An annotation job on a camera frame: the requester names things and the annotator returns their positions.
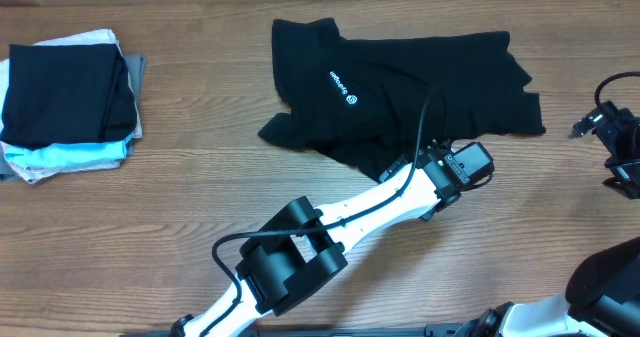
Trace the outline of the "black polo shirt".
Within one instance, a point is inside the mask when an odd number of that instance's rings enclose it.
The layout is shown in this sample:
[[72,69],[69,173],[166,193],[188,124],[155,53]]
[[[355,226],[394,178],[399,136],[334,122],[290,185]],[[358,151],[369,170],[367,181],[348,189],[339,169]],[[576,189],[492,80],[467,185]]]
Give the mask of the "black polo shirt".
[[349,40],[334,19],[277,19],[276,91],[290,106],[260,131],[288,149],[314,149],[379,179],[398,157],[434,140],[541,135],[539,96],[509,53],[506,31],[454,37]]

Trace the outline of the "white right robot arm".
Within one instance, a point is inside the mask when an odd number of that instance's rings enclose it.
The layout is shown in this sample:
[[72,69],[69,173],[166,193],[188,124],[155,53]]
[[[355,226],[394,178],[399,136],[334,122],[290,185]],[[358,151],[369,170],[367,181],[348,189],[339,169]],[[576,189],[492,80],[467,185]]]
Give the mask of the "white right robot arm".
[[[604,184],[629,199],[639,197],[639,118],[606,101],[574,125],[591,132],[610,153]],[[532,304],[488,309],[449,336],[637,336],[639,334],[639,239],[595,253],[571,276],[561,295]]]

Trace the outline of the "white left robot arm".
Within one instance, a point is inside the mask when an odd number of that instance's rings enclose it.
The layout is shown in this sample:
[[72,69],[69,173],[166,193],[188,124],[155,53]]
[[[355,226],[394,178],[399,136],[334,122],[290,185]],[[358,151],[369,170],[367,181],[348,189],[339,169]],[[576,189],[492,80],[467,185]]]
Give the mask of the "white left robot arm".
[[171,335],[237,336],[265,315],[288,312],[341,272],[361,240],[406,220],[429,220],[493,171],[478,142],[458,151],[430,146],[412,159],[400,157],[379,185],[345,201],[314,207],[306,197],[293,200],[259,231],[215,242],[244,242],[238,265],[222,269],[232,284],[203,314],[176,321]]

